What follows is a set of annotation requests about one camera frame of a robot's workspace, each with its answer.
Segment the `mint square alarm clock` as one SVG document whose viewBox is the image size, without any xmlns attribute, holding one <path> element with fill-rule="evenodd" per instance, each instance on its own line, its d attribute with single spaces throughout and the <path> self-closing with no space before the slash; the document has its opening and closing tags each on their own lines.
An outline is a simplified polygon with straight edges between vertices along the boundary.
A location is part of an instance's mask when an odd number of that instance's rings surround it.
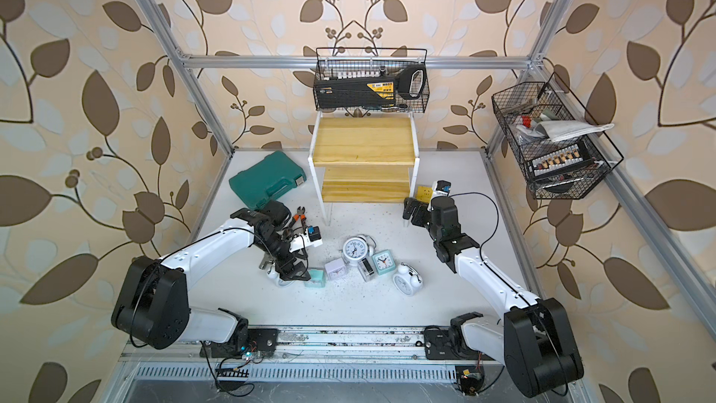
<svg viewBox="0 0 716 403">
<path fill-rule="evenodd" d="M 309 288 L 325 288 L 327 283 L 326 272 L 324 269 L 309 268 L 308 273 L 310 279 L 304 283 Z"/>
</svg>

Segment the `lilac square alarm clock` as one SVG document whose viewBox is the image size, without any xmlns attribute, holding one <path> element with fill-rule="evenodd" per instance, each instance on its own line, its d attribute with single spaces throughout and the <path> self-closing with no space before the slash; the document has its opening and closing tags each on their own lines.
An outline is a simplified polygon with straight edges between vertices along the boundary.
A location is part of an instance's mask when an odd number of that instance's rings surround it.
<svg viewBox="0 0 716 403">
<path fill-rule="evenodd" d="M 329 281 L 336 281 L 344 278 L 348 274 L 349 268 L 343 259 L 334 259 L 324 265 L 324 271 Z"/>
</svg>

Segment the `small mint square clock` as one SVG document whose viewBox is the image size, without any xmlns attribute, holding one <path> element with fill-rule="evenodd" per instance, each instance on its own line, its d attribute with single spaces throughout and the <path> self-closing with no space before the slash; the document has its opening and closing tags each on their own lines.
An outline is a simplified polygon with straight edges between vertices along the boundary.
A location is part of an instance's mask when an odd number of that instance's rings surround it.
<svg viewBox="0 0 716 403">
<path fill-rule="evenodd" d="M 376 272 L 378 275 L 385 275 L 396 269 L 396 262 L 390 250 L 382 250 L 372 256 Z"/>
</svg>

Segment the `transparent grey square clock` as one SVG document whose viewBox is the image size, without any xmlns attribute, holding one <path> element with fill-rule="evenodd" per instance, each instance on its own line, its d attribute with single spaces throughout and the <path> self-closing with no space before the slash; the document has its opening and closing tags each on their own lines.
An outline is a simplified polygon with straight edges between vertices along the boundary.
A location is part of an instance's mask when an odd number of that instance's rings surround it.
<svg viewBox="0 0 716 403">
<path fill-rule="evenodd" d="M 370 282 L 377 276 L 376 270 L 369 257 L 360 260 L 358 263 L 358 271 L 365 282 Z"/>
</svg>

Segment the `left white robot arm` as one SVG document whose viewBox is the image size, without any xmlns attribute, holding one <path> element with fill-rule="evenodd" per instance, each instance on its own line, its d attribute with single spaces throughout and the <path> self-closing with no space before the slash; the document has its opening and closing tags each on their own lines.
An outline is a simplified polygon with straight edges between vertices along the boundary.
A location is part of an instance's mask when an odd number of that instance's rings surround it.
<svg viewBox="0 0 716 403">
<path fill-rule="evenodd" d="M 242 208 L 215 231 L 159 259 L 138 257 L 125 276 L 111 316 L 136 348 L 157 350 L 175 343 L 212 343 L 225 356 L 249 346 L 248 321 L 227 309 L 193 309 L 189 293 L 201 278 L 231 256 L 253 246 L 264 254 L 268 276 L 280 282 L 307 282 L 308 250 L 323 242 L 318 227 L 295 231 L 287 207 L 270 201 L 256 211 Z"/>
</svg>

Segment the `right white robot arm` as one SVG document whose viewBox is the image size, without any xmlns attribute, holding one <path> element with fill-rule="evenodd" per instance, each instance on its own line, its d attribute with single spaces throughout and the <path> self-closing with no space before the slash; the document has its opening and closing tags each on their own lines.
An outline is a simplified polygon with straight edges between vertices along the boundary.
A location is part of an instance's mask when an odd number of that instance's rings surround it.
<svg viewBox="0 0 716 403">
<path fill-rule="evenodd" d="M 566 396 L 585 368 L 562 304 L 538 297 L 498 268 L 486 246 L 462 230 L 452 197 L 438 196 L 430 203 L 405 199 L 403 218 L 427 229 L 438 259 L 497 313 L 496 321 L 484 315 L 453 318 L 454 349 L 481 352 L 501 363 L 525 397 Z"/>
</svg>

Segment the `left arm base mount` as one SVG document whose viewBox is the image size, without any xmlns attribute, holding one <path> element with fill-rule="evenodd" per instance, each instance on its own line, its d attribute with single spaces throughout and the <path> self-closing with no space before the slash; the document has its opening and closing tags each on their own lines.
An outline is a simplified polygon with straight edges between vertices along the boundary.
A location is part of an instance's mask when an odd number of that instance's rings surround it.
<svg viewBox="0 0 716 403">
<path fill-rule="evenodd" d="M 203 343 L 201 357 L 248 359 L 257 356 L 273 356 L 278 346 L 277 328 L 249 328 L 241 326 L 226 343 Z"/>
</svg>

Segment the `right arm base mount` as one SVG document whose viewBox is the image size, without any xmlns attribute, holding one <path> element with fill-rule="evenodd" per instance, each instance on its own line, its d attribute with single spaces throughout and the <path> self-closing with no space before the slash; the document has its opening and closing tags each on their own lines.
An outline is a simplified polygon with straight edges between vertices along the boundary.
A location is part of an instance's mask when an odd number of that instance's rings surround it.
<svg viewBox="0 0 716 403">
<path fill-rule="evenodd" d="M 501 319 L 483 313 L 453 317 L 447 328 L 423 330 L 425 356 L 429 360 L 478 360 L 505 363 L 505 338 Z"/>
</svg>

